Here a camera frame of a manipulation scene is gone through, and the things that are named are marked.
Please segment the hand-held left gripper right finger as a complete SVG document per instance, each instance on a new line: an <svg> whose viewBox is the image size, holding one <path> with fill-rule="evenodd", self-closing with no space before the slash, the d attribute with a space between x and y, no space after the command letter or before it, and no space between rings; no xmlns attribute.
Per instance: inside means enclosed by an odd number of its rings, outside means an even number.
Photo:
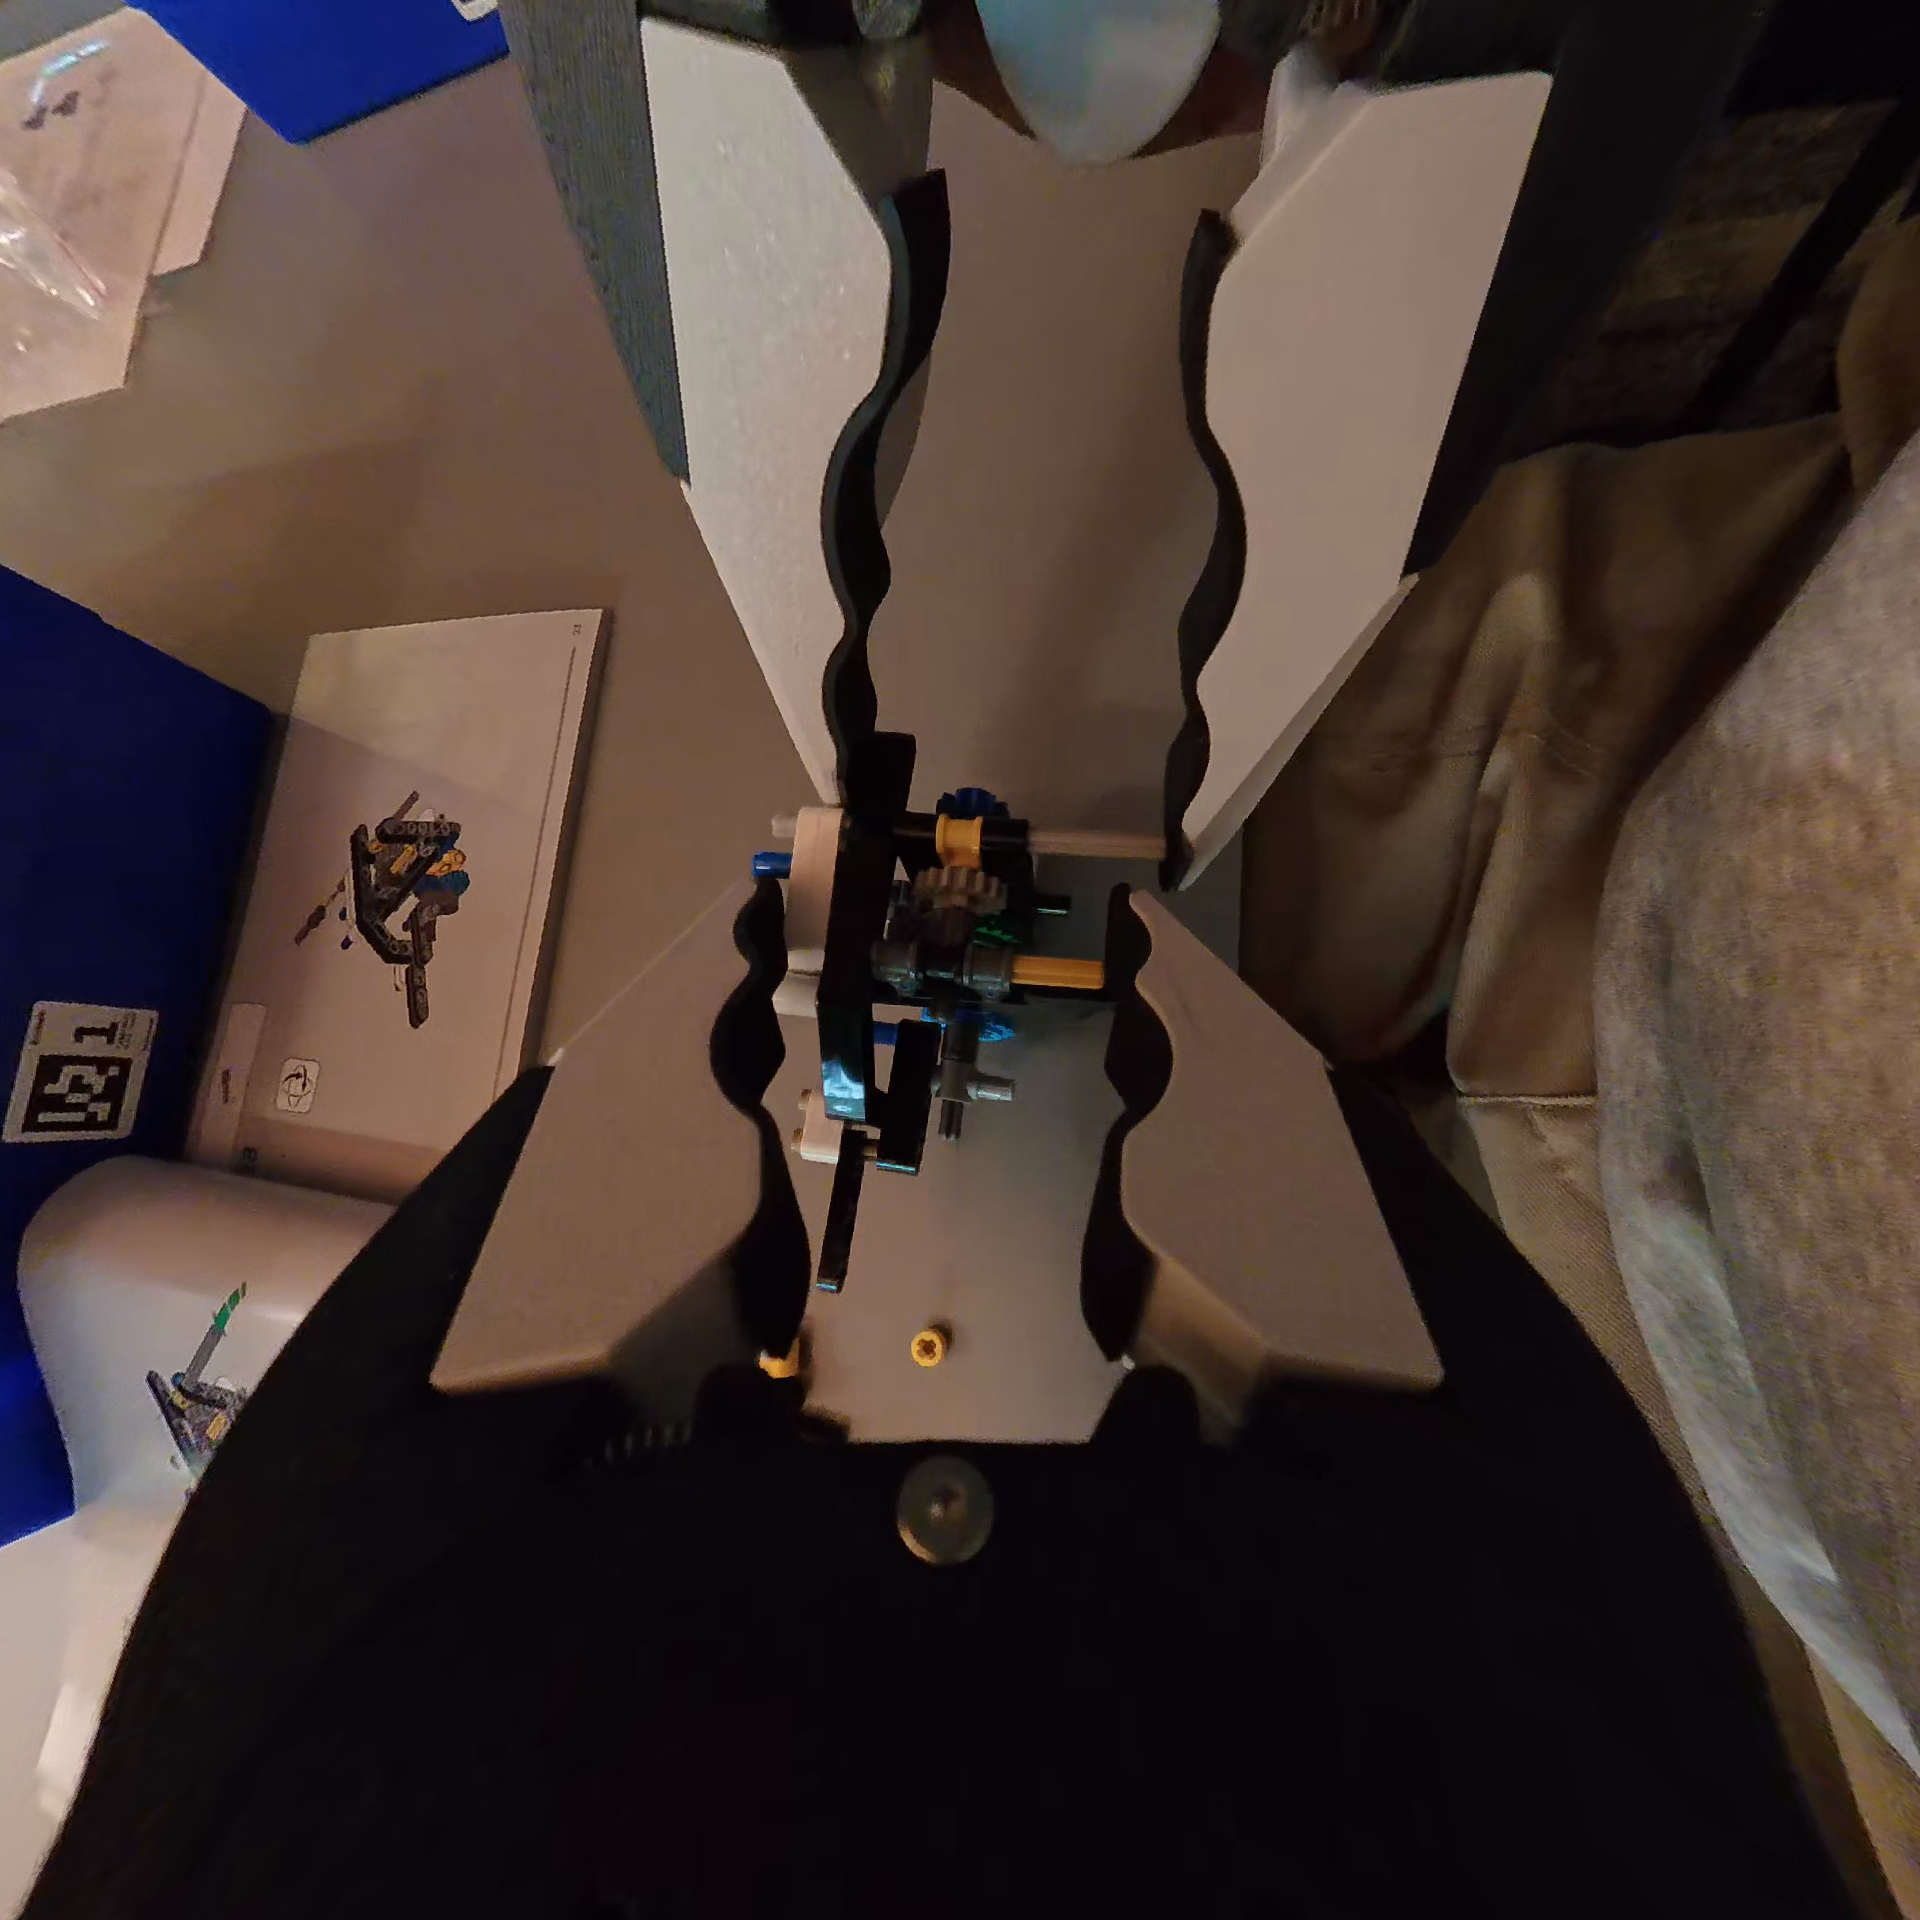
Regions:
<svg viewBox="0 0 1920 1920"><path fill-rule="evenodd" d="M1283 1382L1438 1391L1443 1358L1315 1048L1124 885L1106 978L1121 1111L1078 1271L1102 1357L1170 1369L1225 1430Z"/></svg>

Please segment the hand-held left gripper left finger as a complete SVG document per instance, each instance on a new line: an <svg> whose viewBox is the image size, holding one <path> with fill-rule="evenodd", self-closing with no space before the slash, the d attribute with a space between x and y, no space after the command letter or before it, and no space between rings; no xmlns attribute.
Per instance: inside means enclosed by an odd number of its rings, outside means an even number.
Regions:
<svg viewBox="0 0 1920 1920"><path fill-rule="evenodd" d="M683 1430L710 1373L794 1353L812 1253L766 1110L784 965L782 885L742 880L561 1049L436 1391L605 1378Z"/></svg>

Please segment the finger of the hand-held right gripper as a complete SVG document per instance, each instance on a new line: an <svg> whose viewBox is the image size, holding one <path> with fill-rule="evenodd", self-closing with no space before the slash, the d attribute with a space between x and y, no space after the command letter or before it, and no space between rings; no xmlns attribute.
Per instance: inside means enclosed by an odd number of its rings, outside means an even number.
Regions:
<svg viewBox="0 0 1920 1920"><path fill-rule="evenodd" d="M1180 367L1216 519L1177 629L1164 891L1234 839L1409 593L1550 89L1280 67L1253 183L1193 230Z"/></svg>
<svg viewBox="0 0 1920 1920"><path fill-rule="evenodd" d="M641 24L678 381L672 465L820 803L877 727L883 522L918 433L950 211L924 41Z"/></svg>

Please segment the lego technic model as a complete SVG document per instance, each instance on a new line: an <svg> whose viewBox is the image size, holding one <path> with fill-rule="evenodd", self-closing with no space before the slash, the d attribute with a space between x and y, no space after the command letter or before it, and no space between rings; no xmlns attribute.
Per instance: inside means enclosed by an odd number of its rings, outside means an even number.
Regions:
<svg viewBox="0 0 1920 1920"><path fill-rule="evenodd" d="M985 789L912 809L915 771L908 735L851 744L838 803L804 809L788 850L754 857L784 890L792 1016L818 1029L808 1126L833 1167L818 1291L848 1283L869 1177L922 1176L936 1141L1016 1098L987 1061L1009 1016L1034 1000L1102 1003L1110 989L1102 961L1036 949L1072 902L1040 890L1029 823Z"/></svg>

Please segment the lego instruction booklet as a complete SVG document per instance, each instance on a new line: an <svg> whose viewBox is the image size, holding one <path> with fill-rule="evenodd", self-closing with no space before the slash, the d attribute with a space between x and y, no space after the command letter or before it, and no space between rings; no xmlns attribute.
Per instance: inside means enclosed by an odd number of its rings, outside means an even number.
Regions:
<svg viewBox="0 0 1920 1920"><path fill-rule="evenodd" d="M306 646L182 1154L78 1173L21 1243L76 1512L181 1499L529 1061L604 624Z"/></svg>

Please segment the blue plastic bin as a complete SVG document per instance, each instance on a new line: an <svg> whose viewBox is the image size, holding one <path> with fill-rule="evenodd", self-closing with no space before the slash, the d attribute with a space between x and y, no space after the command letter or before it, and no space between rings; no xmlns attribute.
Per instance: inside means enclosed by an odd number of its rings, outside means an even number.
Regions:
<svg viewBox="0 0 1920 1920"><path fill-rule="evenodd" d="M508 56L493 3L134 3L293 145Z"/></svg>
<svg viewBox="0 0 1920 1920"><path fill-rule="evenodd" d="M76 1510L17 1264L40 1207L185 1138L269 712L3 581L3 1544Z"/></svg>

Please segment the person's tan trousers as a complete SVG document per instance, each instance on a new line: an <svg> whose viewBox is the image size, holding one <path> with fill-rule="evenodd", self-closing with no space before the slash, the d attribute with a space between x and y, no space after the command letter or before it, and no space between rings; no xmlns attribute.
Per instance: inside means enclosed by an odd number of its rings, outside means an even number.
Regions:
<svg viewBox="0 0 1920 1920"><path fill-rule="evenodd" d="M1677 1430L1602 1202L1594 990L1628 811L1915 439L1915 249L1907 219L1864 277L1835 415L1499 474L1257 805L1238 938L1243 977L1336 1063L1448 1029L1418 1072L1448 1088L1443 1154L1480 1169L1744 1573L1875 1915L1915 1915L1915 1771L1747 1570Z"/></svg>

